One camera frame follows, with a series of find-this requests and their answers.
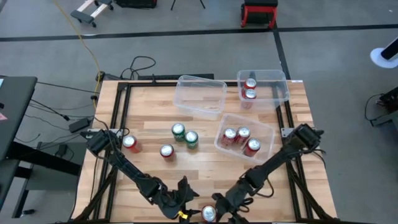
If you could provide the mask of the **red Coca-Cola can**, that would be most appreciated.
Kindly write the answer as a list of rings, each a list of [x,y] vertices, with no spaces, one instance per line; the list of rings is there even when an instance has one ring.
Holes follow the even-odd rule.
[[[201,210],[202,219],[205,222],[213,222],[216,220],[216,209],[212,205],[206,205]]]

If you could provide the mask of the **black tripod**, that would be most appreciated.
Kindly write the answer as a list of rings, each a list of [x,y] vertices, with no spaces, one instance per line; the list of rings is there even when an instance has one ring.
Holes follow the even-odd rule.
[[[174,5],[175,5],[176,1],[177,1],[177,0],[173,0],[172,5],[171,5],[171,7],[170,7],[170,10],[171,10],[171,11],[173,11]],[[201,3],[202,8],[206,9],[206,6],[204,5],[203,0],[199,0],[199,1],[200,1],[200,3]]]

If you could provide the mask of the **clear plastic bin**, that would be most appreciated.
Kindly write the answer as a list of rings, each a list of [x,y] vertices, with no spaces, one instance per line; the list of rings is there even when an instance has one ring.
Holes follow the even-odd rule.
[[[184,115],[214,121],[224,110],[227,88],[222,81],[182,75],[175,87],[173,104]]]
[[[238,94],[243,101],[243,83],[248,78],[257,81],[257,97],[249,110],[273,110],[290,100],[290,91],[282,70],[241,70],[237,73]]]
[[[249,138],[242,143],[233,143],[226,145],[223,143],[224,131],[228,128],[238,131],[238,128],[248,128],[250,130]],[[259,150],[253,155],[249,156],[245,154],[246,143],[251,139],[257,139],[261,146]],[[275,131],[273,127],[268,124],[261,123],[254,119],[246,118],[244,116],[226,113],[223,115],[218,132],[215,137],[215,147],[220,152],[229,154],[240,159],[244,159],[251,163],[262,164],[266,162],[272,155],[272,147],[274,145]]]

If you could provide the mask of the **black equipment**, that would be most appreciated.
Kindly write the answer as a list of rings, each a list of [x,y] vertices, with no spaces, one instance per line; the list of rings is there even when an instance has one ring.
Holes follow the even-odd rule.
[[[379,126],[384,123],[393,123],[398,130],[398,86],[382,95],[379,99],[383,103],[388,114],[375,119],[372,122],[373,126]]]

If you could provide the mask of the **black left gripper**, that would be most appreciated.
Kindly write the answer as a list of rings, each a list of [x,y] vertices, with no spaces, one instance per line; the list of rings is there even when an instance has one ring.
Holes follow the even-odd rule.
[[[194,199],[199,196],[191,188],[186,176],[178,182],[177,190],[170,191],[164,184],[158,184],[146,190],[148,201],[151,204],[157,205],[162,214],[168,219],[174,219],[180,209],[187,203],[188,199]],[[191,218],[198,213],[201,213],[201,210],[187,210],[185,214],[188,218]]]

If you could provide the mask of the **long black bar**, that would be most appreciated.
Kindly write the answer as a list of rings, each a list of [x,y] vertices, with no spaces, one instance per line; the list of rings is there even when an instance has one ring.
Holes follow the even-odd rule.
[[[182,75],[147,75],[139,76],[138,80],[178,80]],[[201,73],[201,74],[188,74],[188,76],[207,78],[214,80],[215,75],[213,73]]]

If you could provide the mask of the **green Sprite can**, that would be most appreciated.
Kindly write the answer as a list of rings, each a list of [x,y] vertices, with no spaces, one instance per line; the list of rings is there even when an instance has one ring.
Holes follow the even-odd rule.
[[[182,123],[175,123],[171,130],[176,141],[181,142],[185,140],[185,126]]]
[[[185,143],[189,149],[196,149],[198,146],[198,134],[195,131],[185,133]]]

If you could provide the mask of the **red and black cart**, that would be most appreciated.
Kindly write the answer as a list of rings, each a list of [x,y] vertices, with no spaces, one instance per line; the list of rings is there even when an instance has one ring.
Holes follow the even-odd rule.
[[[278,0],[244,0],[241,5],[241,27],[267,24],[273,29],[277,18]]]

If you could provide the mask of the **black aluminium table frame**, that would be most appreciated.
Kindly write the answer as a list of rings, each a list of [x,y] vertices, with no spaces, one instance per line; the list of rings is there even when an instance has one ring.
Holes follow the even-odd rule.
[[[118,92],[117,81],[105,81],[100,93],[96,110],[98,119],[110,123],[113,106]],[[161,178],[170,189],[177,188],[177,182],[187,176],[192,188],[200,197],[187,204],[187,209],[201,210],[205,205],[214,205],[211,195],[215,192],[225,193],[237,181],[239,176],[252,167],[251,161],[240,159],[220,152],[214,145],[220,119],[204,120],[184,116],[173,105],[175,85],[157,86],[146,82],[147,86],[133,86],[126,126],[130,133],[136,135],[142,144],[141,152],[134,154],[123,149],[126,157],[140,170]],[[295,126],[308,123],[313,126],[312,114],[307,100],[304,84],[301,80],[287,81],[290,91],[290,109]],[[237,87],[228,86],[224,112],[245,116],[261,121],[274,128],[273,150],[281,147],[279,124],[275,109],[249,113],[241,110]],[[174,122],[182,122],[188,129],[198,132],[200,137],[197,151],[188,151],[183,142],[175,142],[170,131]],[[166,162],[159,155],[159,147],[173,144],[177,151],[173,162]],[[94,177],[95,157],[90,152],[85,155],[81,170],[78,193],[72,218],[77,217],[90,201]],[[325,166],[316,154],[303,155],[303,169],[307,187],[315,200],[332,217],[337,217]],[[270,176],[275,192],[273,197],[254,197],[249,206],[250,212],[242,214],[250,222],[287,222],[295,221],[292,194],[286,166],[278,168]],[[139,193],[133,181],[119,172],[116,177],[113,204],[111,205],[110,222],[172,222],[164,217],[157,206],[149,204]]]

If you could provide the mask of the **black power adapter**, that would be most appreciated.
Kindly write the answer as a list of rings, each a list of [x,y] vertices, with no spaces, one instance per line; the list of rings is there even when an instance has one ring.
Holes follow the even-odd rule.
[[[89,125],[90,125],[90,120],[88,118],[83,118],[70,124],[68,128],[71,133],[75,133],[77,131],[87,128]]]
[[[68,146],[66,144],[60,144],[54,155],[62,158],[63,156],[65,156],[67,154],[67,151],[68,151]]]

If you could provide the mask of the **grey wheeled dolly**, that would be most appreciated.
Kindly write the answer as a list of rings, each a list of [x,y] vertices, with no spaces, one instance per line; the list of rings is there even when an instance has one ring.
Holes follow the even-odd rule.
[[[85,0],[78,8],[73,10],[70,15],[79,23],[87,23],[96,28],[95,19],[105,10],[114,10],[113,0]]]

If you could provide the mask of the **black post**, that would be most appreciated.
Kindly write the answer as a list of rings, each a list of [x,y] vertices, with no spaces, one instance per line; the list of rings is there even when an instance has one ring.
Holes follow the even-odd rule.
[[[398,54],[398,37],[382,50],[381,56],[385,60],[391,60],[397,54]]]

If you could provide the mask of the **black case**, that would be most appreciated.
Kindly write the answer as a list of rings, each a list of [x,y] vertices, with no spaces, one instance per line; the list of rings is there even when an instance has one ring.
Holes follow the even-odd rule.
[[[149,8],[153,9],[157,5],[157,0],[114,0],[120,7],[128,8]]]

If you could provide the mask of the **white round base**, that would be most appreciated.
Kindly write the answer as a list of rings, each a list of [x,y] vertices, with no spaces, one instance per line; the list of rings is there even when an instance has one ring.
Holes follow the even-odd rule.
[[[383,48],[373,49],[370,53],[370,58],[374,64],[382,68],[396,68],[398,67],[398,58],[394,60],[387,60],[382,57],[381,52]]]

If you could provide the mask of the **black desk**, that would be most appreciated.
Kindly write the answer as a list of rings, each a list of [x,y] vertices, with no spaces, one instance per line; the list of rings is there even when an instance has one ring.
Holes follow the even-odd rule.
[[[0,76],[0,210],[15,178],[23,179],[12,218],[20,218],[33,190],[66,190],[77,183],[85,151],[80,143],[38,143],[38,149],[15,141],[29,102],[34,94],[36,77]],[[62,158],[55,156],[58,146],[66,144]]]

